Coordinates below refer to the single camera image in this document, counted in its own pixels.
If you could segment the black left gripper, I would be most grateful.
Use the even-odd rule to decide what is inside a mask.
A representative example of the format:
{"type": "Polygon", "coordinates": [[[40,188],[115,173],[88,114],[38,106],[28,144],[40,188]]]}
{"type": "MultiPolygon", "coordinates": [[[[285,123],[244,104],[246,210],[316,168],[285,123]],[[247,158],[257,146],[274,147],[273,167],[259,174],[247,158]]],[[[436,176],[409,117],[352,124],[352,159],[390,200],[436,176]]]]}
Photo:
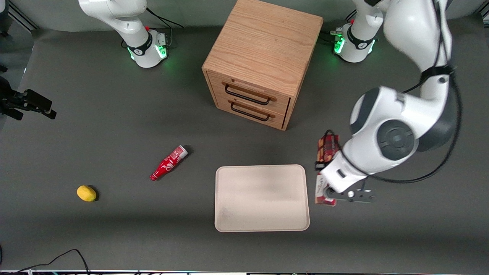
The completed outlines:
{"type": "MultiPolygon", "coordinates": [[[[320,162],[320,161],[316,161],[315,162],[315,171],[321,171],[325,168],[325,162],[320,162]]],[[[337,192],[335,192],[335,190],[333,190],[332,188],[330,187],[326,187],[324,189],[324,195],[328,198],[328,199],[337,199],[338,197],[338,194],[337,192]]]]}

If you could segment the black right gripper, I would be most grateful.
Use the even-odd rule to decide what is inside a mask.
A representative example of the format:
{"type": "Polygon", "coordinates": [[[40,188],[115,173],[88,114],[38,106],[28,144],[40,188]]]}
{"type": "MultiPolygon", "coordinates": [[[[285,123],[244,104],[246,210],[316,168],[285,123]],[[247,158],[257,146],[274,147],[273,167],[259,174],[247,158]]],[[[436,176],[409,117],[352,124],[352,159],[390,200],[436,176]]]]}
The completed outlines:
{"type": "Polygon", "coordinates": [[[48,117],[50,120],[56,118],[57,112],[51,110],[52,101],[31,89],[26,89],[24,92],[17,92],[11,88],[10,83],[5,78],[0,77],[1,114],[18,121],[22,120],[23,113],[17,109],[23,108],[23,101],[31,108],[40,110],[39,113],[48,117]]]}

